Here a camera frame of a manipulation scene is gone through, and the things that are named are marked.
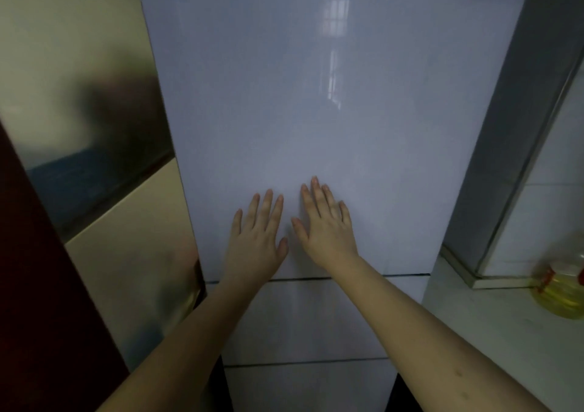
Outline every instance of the right hand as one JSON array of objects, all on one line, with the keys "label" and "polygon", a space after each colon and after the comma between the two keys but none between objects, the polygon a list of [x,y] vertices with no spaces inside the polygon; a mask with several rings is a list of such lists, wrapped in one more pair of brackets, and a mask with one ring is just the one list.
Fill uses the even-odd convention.
[{"label": "right hand", "polygon": [[357,244],[346,204],[337,205],[329,187],[321,188],[316,176],[312,177],[311,187],[314,200],[305,184],[300,191],[310,219],[310,233],[298,218],[292,218],[292,226],[310,258],[330,273],[340,260],[359,256]]}]

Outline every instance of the dark red door frame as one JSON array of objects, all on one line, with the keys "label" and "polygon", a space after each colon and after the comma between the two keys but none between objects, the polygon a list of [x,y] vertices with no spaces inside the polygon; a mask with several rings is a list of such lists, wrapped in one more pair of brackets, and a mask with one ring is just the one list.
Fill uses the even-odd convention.
[{"label": "dark red door frame", "polygon": [[0,410],[93,412],[127,375],[0,125]]}]

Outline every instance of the left hand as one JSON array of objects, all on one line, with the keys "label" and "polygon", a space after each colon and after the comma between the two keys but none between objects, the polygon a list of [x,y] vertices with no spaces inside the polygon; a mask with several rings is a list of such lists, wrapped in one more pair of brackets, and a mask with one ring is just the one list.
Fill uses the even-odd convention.
[{"label": "left hand", "polygon": [[248,213],[242,222],[243,211],[235,213],[231,225],[231,237],[225,254],[223,281],[247,285],[259,290],[276,273],[288,254],[288,239],[283,238],[276,248],[276,234],[280,225],[284,196],[276,199],[268,189],[259,210],[259,194],[253,196]]}]

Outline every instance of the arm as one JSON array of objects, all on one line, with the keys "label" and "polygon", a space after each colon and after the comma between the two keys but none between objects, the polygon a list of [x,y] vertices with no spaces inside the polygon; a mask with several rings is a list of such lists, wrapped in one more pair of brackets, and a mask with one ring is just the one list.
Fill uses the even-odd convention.
[{"label": "arm", "polygon": [[271,190],[259,215],[254,195],[241,227],[238,210],[231,227],[221,282],[201,305],[164,339],[99,408],[99,412],[166,412],[193,410],[223,344],[253,297],[280,267],[287,239],[275,246],[283,197],[272,207]]},{"label": "arm", "polygon": [[313,178],[303,185],[310,235],[294,230],[310,257],[357,306],[426,412],[547,411],[533,395],[357,254],[349,210]]}]

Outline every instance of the baseboard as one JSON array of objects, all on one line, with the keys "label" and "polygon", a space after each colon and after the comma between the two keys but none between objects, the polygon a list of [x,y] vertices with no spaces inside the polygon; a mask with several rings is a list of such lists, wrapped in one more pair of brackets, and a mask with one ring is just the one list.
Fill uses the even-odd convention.
[{"label": "baseboard", "polygon": [[456,273],[471,289],[512,289],[529,288],[533,279],[526,276],[481,276],[467,268],[446,246],[440,248],[440,255],[452,266]]}]

